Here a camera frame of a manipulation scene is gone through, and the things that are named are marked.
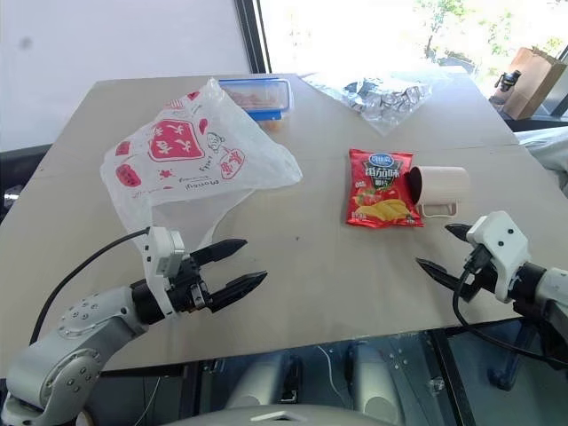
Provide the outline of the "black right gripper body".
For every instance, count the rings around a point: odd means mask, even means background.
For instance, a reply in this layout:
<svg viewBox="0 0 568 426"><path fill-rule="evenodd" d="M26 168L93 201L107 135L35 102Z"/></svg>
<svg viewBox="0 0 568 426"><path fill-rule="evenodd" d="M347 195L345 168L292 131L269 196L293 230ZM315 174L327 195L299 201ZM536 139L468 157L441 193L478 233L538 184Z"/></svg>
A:
<svg viewBox="0 0 568 426"><path fill-rule="evenodd" d="M481 289L491 293L495 291L497 272L492 258L492 254L482 244L473 249L456 285L458 296L475 296Z"/></svg>

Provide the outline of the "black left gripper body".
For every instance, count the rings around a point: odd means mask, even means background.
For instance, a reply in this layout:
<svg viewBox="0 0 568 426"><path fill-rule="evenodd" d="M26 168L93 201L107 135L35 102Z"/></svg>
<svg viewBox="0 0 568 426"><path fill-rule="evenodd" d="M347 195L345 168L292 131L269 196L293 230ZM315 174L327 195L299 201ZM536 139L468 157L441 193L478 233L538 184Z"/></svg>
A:
<svg viewBox="0 0 568 426"><path fill-rule="evenodd" d="M194 312L209 308L211 296L201 277L201 267L211 261L208 251L195 251L183 259L170 277L168 298L175 312Z"/></svg>

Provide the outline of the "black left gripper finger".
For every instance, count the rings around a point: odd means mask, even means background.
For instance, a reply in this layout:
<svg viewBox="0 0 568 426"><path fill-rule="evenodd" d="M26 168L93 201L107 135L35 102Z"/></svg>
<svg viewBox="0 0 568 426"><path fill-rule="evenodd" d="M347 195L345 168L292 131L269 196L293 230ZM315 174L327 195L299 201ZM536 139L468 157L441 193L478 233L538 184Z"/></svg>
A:
<svg viewBox="0 0 568 426"><path fill-rule="evenodd" d="M251 272L230 281L224 288L210 295L207 307L212 313L240 301L257 288L268 275L268 271Z"/></svg>
<svg viewBox="0 0 568 426"><path fill-rule="evenodd" d="M232 256L247 244L245 239L226 239L198 249L192 252L190 257L197 265L204 266Z"/></svg>

